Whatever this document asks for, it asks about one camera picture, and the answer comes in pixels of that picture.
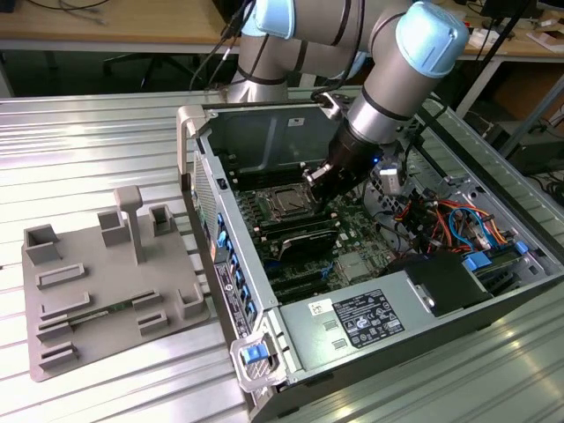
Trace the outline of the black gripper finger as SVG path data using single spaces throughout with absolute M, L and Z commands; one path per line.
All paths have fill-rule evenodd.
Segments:
M 315 200 L 316 209 L 324 209 L 334 197 L 333 166 L 330 163 L 321 165 L 316 170 L 305 168 L 303 178 Z

